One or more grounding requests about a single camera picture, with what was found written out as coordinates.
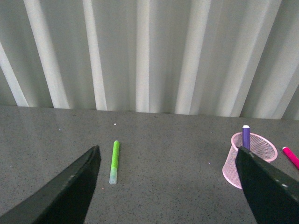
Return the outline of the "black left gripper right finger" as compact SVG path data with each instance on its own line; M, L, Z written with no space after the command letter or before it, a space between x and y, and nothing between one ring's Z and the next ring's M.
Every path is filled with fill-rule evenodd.
M244 147L235 164L243 193L258 224L299 222L299 182Z

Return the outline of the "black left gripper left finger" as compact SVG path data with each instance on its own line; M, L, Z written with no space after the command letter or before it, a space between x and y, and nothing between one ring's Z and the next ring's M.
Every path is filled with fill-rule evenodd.
M100 169L100 148L94 146L0 217L2 224L82 224Z

